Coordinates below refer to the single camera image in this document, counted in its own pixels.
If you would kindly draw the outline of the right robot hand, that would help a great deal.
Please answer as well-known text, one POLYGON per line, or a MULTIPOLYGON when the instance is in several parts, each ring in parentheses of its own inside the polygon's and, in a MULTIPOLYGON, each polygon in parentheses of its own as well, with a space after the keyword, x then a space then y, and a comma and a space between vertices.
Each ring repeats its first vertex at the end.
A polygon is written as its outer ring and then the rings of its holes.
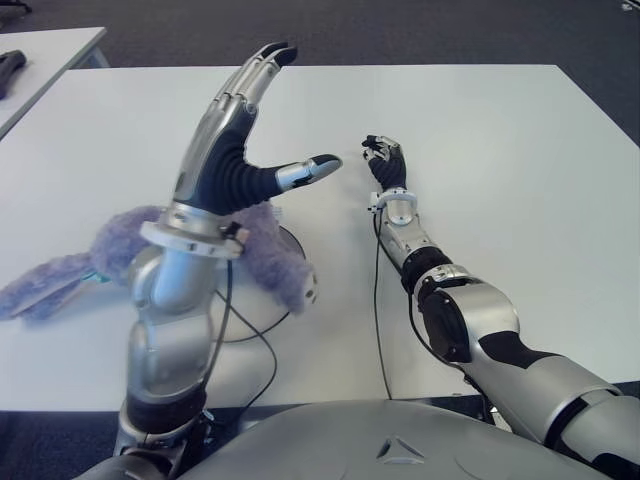
POLYGON ((363 158, 383 191, 406 189, 406 162, 398 142, 386 136, 368 135, 362 147, 363 158))

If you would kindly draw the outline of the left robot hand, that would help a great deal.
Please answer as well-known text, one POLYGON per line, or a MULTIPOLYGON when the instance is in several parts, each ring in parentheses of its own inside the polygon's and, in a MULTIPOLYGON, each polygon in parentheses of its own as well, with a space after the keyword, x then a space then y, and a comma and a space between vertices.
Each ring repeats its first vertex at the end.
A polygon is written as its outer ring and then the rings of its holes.
POLYGON ((227 216, 289 190, 310 185, 342 166, 322 154, 276 167, 246 160, 246 141, 258 105, 281 69, 298 50, 286 42, 263 46, 223 84, 202 116, 183 157, 173 200, 218 216, 227 216))

